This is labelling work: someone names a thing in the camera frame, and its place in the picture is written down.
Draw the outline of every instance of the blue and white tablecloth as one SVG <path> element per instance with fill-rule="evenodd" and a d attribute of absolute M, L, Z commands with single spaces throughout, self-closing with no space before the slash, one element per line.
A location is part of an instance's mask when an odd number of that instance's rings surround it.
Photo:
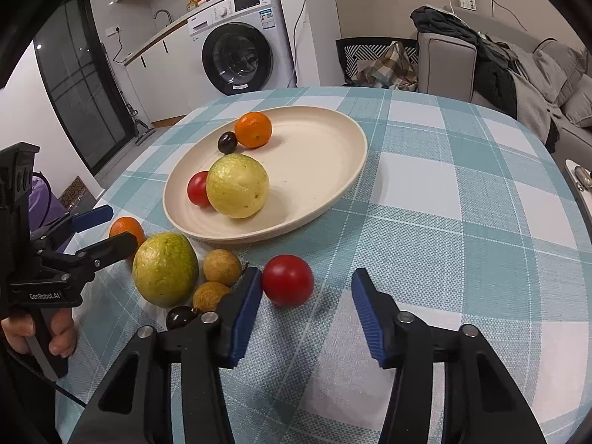
<path fill-rule="evenodd" d="M 221 372 L 238 444 L 375 443 L 394 371 L 372 360 L 350 278 L 376 287 L 428 324 L 477 325 L 505 363 L 549 443 L 563 444 L 592 405 L 592 246 L 564 178 L 543 145 L 506 115 L 418 93 L 292 88 L 224 97 L 168 130 L 100 201 L 147 234 L 172 230 L 162 192 L 200 138 L 248 111 L 282 105 L 336 109 L 366 133 L 362 175 L 329 211 L 290 234 L 230 247 L 262 268 L 274 255 L 313 269 L 307 304 L 280 310 L 264 297 L 246 357 Z M 104 238 L 78 235 L 69 251 Z M 192 242 L 202 258 L 210 247 Z M 84 401 L 140 326 L 164 311 L 135 290 L 129 264 L 97 274 L 75 310 L 78 349 L 63 384 Z M 175 442 L 183 442 L 173 372 Z M 443 366 L 434 368 L 430 443 L 440 442 Z M 58 399 L 64 440 L 81 409 Z"/>

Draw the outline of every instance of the orange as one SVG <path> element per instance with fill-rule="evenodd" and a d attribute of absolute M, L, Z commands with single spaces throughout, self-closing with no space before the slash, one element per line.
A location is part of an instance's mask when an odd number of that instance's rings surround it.
<path fill-rule="evenodd" d="M 109 237 L 122 234 L 123 232 L 129 232 L 138 241 L 138 247 L 144 243 L 146 236 L 144 235 L 144 229 L 140 225 L 140 222 L 133 217 L 119 217 L 109 230 Z"/>
<path fill-rule="evenodd" d="M 265 145 L 271 138 L 271 121 L 261 112 L 249 112 L 235 123 L 236 140 L 247 148 Z"/>

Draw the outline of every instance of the gray floor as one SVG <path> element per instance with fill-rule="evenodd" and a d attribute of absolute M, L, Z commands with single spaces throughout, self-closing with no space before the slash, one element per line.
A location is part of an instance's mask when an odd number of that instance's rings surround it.
<path fill-rule="evenodd" d="M 107 190 L 113 182 L 129 167 L 133 161 L 138 158 L 143 151 L 151 146 L 157 139 L 159 139 L 171 127 L 157 128 L 156 131 L 144 140 L 138 147 L 134 145 L 134 140 L 128 142 L 115 157 L 111 159 L 95 176 L 101 187 Z"/>

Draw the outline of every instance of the black door frame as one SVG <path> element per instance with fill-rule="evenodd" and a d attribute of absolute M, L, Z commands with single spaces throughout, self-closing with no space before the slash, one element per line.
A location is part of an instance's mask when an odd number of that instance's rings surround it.
<path fill-rule="evenodd" d="M 251 41 L 259 55 L 259 65 L 255 71 L 255 75 L 248 83 L 240 85 L 238 88 L 235 88 L 237 85 L 233 85 L 220 76 L 212 58 L 212 50 L 214 50 L 215 43 L 228 33 L 247 38 Z M 236 95 L 261 90 L 273 71 L 273 51 L 269 42 L 257 28 L 242 22 L 224 23 L 224 25 L 214 28 L 203 42 L 201 59 L 203 69 L 209 81 L 225 95 Z"/>
<path fill-rule="evenodd" d="M 71 0 L 65 0 L 62 4 L 66 4 L 69 1 L 71 1 Z M 97 74 L 98 74 L 99 79 L 101 81 L 101 84 L 103 85 L 103 88 L 105 88 L 105 93 L 107 94 L 107 98 L 109 99 L 111 105 L 113 106 L 113 110 L 114 110 L 115 114 L 117 115 L 117 118 L 119 119 L 121 126 L 123 127 L 123 130 L 125 132 L 125 137 L 122 140 L 116 142 L 115 145 L 113 146 L 113 148 L 110 149 L 110 151 L 107 152 L 107 154 L 105 154 L 92 167 L 87 163 L 87 161 L 85 160 L 85 157 L 78 150 L 78 146 L 76 145 L 76 142 L 72 138 L 66 125 L 64 124 L 63 120 L 61 119 L 59 112 L 57 111 L 55 101 L 51 95 L 50 88 L 47 85 L 47 80 L 46 80 L 45 74 L 43 72 L 43 67 L 41 66 L 41 62 L 39 59 L 39 50 L 37 49 L 36 45 L 34 45 L 34 47 L 35 47 L 35 55 L 37 57 L 37 66 L 39 67 L 39 72 L 41 73 L 41 79 L 43 81 L 43 85 L 44 85 L 45 90 L 47 92 L 47 96 L 49 98 L 49 101 L 51 102 L 51 106 L 53 108 L 53 111 L 54 111 L 55 115 L 57 116 L 57 119 L 59 120 L 61 127 L 63 128 L 64 132 L 66 133 L 68 139 L 70 140 L 70 143 L 74 147 L 74 150 L 76 150 L 76 153 L 78 154 L 80 159 L 83 161 L 85 166 L 87 166 L 88 170 L 93 175 L 96 175 L 107 164 L 107 162 L 109 162 L 109 160 L 111 160 L 115 156 L 115 154 L 117 154 L 117 152 L 119 152 L 134 137 L 134 121 L 132 120 L 129 112 L 127 111 L 127 108 L 125 107 L 125 102 L 123 101 L 123 98 L 120 94 L 117 84 L 115 83 L 115 80 L 113 79 L 111 69 L 109 68 L 109 62 L 107 61 L 107 58 L 105 56 L 105 52 L 103 50 L 103 46 L 102 46 L 101 40 L 99 38 L 99 34 L 97 33 L 97 26 L 95 24 L 95 19 L 93 18 L 93 9 L 91 7 L 91 0 L 76 0 L 76 1 L 78 2 L 78 9 L 79 9 L 79 12 L 81 15 L 82 29 L 84 31 L 84 36 L 87 39 L 88 47 L 89 47 L 91 54 L 92 54 L 92 61 L 95 65 Z"/>

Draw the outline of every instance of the dark blanket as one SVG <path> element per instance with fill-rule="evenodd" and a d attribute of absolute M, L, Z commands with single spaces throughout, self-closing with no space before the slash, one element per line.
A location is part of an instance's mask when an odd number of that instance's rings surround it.
<path fill-rule="evenodd" d="M 411 20 L 420 33 L 446 35 L 474 45 L 477 63 L 473 87 L 502 112 L 517 117 L 516 84 L 508 72 L 507 59 L 492 51 L 476 31 L 452 14 L 422 6 L 413 10 Z"/>

